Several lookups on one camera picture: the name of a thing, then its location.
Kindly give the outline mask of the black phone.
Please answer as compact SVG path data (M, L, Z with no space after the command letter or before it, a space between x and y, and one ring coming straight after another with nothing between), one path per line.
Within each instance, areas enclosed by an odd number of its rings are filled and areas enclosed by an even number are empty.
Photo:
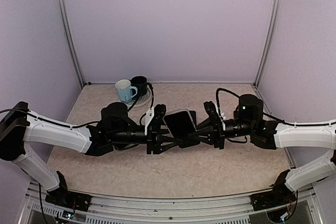
M191 118L192 118L192 121L193 121L194 125L197 126L197 114L196 114L196 111L189 110L189 113L191 115Z

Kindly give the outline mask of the black phone case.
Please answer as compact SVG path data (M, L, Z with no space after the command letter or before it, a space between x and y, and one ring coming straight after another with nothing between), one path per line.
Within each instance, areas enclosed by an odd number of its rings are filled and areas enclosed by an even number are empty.
M200 144L200 141L183 139L178 146L179 148L188 148L188 147L196 146L199 144Z

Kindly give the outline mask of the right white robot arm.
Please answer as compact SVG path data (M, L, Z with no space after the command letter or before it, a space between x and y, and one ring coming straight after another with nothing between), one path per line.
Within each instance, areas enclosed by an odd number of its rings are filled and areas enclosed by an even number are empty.
M264 120L264 103L252 94L239 97L234 118L224 120L218 103L205 102L208 119L188 135L188 140L203 142L223 149L225 140L249 136L256 147L276 150L286 147L321 147L327 152L309 163L288 169L278 176L269 201L281 204L299 188L335 175L335 121L320 123L288 123L271 116Z

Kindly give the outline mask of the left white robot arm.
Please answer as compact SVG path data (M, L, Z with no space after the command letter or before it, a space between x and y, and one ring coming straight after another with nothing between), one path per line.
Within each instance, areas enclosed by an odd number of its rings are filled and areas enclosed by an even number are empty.
M114 102L101 110L100 121L73 125L45 118L29 110L26 102L18 102L4 111L6 115L1 120L1 159L18 165L66 206L74 195L64 176L50 170L29 144L45 143L96 157L113 152L116 145L144 144L149 154L161 154L182 141L161 135L166 107L159 104L156 109L155 112L150 108L146 124L138 125L129 118L124 103Z

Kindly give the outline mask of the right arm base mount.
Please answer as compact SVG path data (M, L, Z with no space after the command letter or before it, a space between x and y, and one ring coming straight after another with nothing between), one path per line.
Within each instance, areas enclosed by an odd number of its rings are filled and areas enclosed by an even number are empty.
M286 176L289 172L289 169L281 172L274 184L271 186L271 190L263 193L252 194L250 196L254 211L282 206L297 200L298 196L296 195L296 192L290 190L285 185Z

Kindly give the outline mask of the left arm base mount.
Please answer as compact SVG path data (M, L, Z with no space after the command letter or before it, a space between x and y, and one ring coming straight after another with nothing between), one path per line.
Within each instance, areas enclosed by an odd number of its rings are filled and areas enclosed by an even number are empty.
M87 212L92 197L88 194L70 191L64 175L59 171L56 171L56 173L59 179L59 187L55 190L47 191L45 201L57 206Z

